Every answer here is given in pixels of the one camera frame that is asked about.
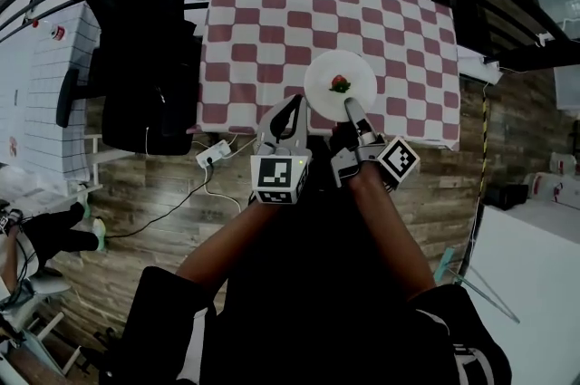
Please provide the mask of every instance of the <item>black pants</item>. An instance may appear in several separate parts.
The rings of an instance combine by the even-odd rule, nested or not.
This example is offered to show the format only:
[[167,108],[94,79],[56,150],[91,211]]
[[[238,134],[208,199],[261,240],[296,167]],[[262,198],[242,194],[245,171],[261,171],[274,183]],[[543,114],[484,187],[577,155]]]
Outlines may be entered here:
[[68,211],[62,213],[43,214],[33,217],[23,224],[26,236],[33,244],[38,256],[39,266],[59,251],[94,251],[99,246],[99,239],[91,232],[71,230],[79,223],[84,214],[80,203],[75,203]]
[[331,152],[322,138],[308,140],[314,160],[300,200],[283,207],[232,271],[226,310],[288,311],[322,294],[343,309],[362,298],[383,310],[404,302],[352,194],[334,183]]

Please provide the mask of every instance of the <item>person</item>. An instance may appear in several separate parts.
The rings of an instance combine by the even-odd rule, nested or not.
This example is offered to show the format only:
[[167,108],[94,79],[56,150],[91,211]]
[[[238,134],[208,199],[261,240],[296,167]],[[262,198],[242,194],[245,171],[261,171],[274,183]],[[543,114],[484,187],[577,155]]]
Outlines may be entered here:
[[15,308],[33,295],[26,280],[42,270],[60,251],[96,251],[104,248],[105,226],[99,218],[92,232],[71,230],[81,222],[83,204],[68,211],[41,214],[21,220],[22,213],[11,210],[7,234],[0,234],[0,310]]
[[436,286],[378,167],[334,190],[314,173],[296,205],[255,201],[175,274],[143,271],[115,383],[511,382],[465,289]]

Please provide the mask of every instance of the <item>power strip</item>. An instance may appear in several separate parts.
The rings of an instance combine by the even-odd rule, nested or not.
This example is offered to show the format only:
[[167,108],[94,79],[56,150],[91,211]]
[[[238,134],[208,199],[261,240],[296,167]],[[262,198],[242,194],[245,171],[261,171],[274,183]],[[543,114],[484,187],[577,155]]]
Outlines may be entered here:
[[232,150],[229,147],[229,144],[225,140],[221,140],[216,145],[212,145],[208,149],[199,153],[196,156],[196,160],[198,161],[198,164],[205,169],[210,164],[208,161],[209,159],[211,159],[211,164],[215,164],[217,161],[230,155],[231,152]]

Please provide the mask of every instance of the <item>strawberry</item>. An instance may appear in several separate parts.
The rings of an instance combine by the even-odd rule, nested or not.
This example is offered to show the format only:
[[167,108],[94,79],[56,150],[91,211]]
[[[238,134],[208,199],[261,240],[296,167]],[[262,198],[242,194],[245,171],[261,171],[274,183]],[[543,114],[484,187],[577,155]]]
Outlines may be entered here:
[[351,88],[351,83],[348,82],[346,78],[344,78],[344,76],[341,76],[340,74],[334,76],[334,79],[330,85],[331,87],[329,91],[337,91],[338,93],[346,93],[346,91],[348,91]]

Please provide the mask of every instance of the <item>hand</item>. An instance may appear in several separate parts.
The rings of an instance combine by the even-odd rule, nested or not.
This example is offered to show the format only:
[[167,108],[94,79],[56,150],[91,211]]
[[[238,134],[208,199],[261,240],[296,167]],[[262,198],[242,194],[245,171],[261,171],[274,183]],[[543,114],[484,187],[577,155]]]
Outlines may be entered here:
[[371,161],[364,161],[361,170],[356,176],[348,180],[348,186],[352,192],[357,193],[366,189],[384,190],[379,166]]

